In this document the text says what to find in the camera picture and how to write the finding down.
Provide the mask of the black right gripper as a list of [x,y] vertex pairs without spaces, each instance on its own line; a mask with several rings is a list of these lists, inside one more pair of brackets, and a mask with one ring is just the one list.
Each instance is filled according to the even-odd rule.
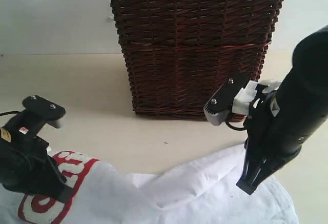
[[255,86],[259,101],[245,121],[248,138],[242,174],[236,186],[252,195],[269,176],[300,152],[302,144],[323,124],[323,95],[302,85],[282,83],[278,90]]

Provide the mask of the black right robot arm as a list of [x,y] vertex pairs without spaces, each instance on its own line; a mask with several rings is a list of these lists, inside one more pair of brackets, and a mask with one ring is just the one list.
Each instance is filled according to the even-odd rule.
[[244,122],[248,137],[237,187],[253,194],[298,156],[302,144],[326,120],[327,27],[323,27],[298,43],[290,72]]

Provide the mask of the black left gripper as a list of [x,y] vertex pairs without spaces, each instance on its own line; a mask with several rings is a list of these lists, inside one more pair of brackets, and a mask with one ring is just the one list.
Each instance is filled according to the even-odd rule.
[[48,155],[48,142],[37,135],[46,123],[29,111],[2,115],[12,117],[1,127],[1,185],[8,191],[66,203],[73,188]]

